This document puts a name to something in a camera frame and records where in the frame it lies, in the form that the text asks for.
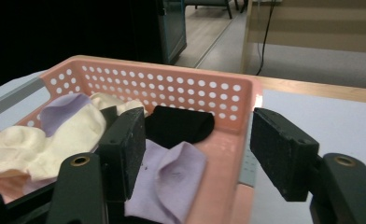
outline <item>black cloth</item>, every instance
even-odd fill
[[[211,113],[157,105],[145,118],[146,138],[165,148],[185,141],[197,143],[212,133],[215,119]]]

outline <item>wooden floor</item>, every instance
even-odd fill
[[[230,2],[232,17],[239,11]],[[175,65],[182,67],[196,67],[199,61],[218,40],[222,32],[232,22],[225,7],[186,7],[186,36],[187,47],[180,54]]]

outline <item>pink plastic basket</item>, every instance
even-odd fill
[[[208,161],[187,223],[248,223],[253,188],[239,184],[238,176],[249,117],[261,104],[257,79],[88,56],[69,58],[40,78],[50,95],[42,106],[64,94],[100,91],[124,101],[138,99],[149,113],[156,105],[167,105],[214,114],[215,130],[195,145]],[[17,124],[39,127],[42,106]],[[21,197],[26,178],[0,178],[0,192],[11,200]]]

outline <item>table surface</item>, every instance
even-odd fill
[[[258,77],[262,107],[278,112],[320,144],[319,156],[341,153],[366,164],[366,90]],[[312,224],[305,203],[287,203],[258,164],[250,224]]]

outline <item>white surface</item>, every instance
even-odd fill
[[[319,155],[336,152],[366,164],[366,104],[264,90],[263,107],[292,121],[320,144]],[[257,170],[250,224],[313,223],[305,203],[287,203],[267,175]]]

